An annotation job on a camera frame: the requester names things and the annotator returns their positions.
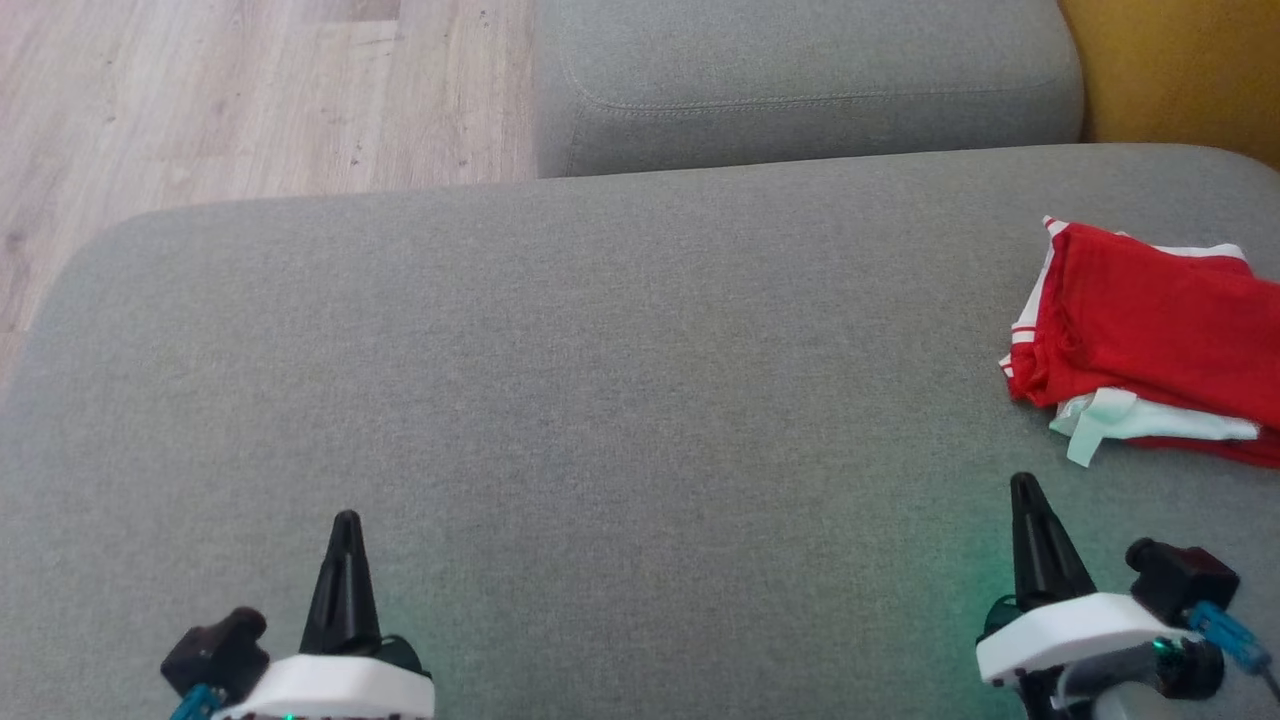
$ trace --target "light wood laminate floor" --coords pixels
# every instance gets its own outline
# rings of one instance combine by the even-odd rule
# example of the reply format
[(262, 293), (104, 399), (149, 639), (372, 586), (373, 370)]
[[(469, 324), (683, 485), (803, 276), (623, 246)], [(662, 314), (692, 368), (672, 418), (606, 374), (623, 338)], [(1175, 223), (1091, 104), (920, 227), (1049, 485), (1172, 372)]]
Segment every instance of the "light wood laminate floor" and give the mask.
[(138, 213), (532, 177), (531, 0), (0, 0), (0, 389)]

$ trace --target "folded cloth stack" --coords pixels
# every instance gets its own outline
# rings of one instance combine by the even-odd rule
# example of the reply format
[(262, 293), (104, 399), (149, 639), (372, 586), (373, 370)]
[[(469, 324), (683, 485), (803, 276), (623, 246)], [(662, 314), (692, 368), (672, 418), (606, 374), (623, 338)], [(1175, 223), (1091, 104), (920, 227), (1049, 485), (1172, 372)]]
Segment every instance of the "folded cloth stack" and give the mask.
[(1103, 438), (1280, 468), (1280, 284), (1234, 245), (1156, 247), (1044, 218), (1048, 255), (1012, 350), (1014, 400), (1088, 465)]

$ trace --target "blue connector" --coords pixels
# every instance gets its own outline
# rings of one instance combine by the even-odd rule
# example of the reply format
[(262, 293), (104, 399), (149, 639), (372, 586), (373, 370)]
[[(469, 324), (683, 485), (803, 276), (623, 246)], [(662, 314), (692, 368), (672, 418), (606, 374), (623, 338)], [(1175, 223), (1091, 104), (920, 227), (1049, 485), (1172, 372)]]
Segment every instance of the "blue connector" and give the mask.
[(1253, 633), (1207, 600), (1192, 609), (1188, 625), (1234, 657), (1249, 675), (1258, 675), (1271, 665), (1271, 653), (1258, 643)]
[(169, 720), (210, 720), (221, 708), (221, 696), (214, 688), (201, 684), (191, 688)]

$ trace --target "sofa cushion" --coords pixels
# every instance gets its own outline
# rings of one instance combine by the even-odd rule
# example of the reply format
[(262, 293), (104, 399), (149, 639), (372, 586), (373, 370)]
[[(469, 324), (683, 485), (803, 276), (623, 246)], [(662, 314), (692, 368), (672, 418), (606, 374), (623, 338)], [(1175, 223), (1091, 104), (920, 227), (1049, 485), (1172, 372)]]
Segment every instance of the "sofa cushion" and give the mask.
[[(1202, 544), (1280, 647), (1274, 471), (1106, 446), (996, 359), (1044, 213), (1280, 277), (1280, 177), (1057, 146), (192, 208), (81, 252), (0, 416), (0, 716), (164, 717), (333, 515), (442, 717), (1020, 717), (974, 638), (1037, 473), (1100, 588)], [(1188, 717), (1261, 717), (1233, 673)]]
[(1053, 0), (540, 0), (543, 177), (1070, 142)]

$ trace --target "gray sofa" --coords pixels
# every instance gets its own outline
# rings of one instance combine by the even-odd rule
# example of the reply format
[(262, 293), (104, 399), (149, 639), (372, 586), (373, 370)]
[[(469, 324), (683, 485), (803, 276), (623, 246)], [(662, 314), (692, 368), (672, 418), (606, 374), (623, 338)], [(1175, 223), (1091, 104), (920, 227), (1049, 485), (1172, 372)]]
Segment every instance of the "gray sofa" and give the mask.
[[(1181, 146), (193, 208), (49, 297), (0, 416), (0, 715), (165, 717), (189, 625), (297, 647), (333, 514), (442, 717), (1020, 717), (974, 664), (1037, 473), (1100, 587), (1202, 544), (1280, 643), (1275, 473), (1064, 459), (996, 359), (1046, 213), (1280, 277), (1280, 177)], [(1230, 673), (1188, 717), (1263, 717)]]
[(539, 0), (540, 177), (1074, 142), (1055, 0)]

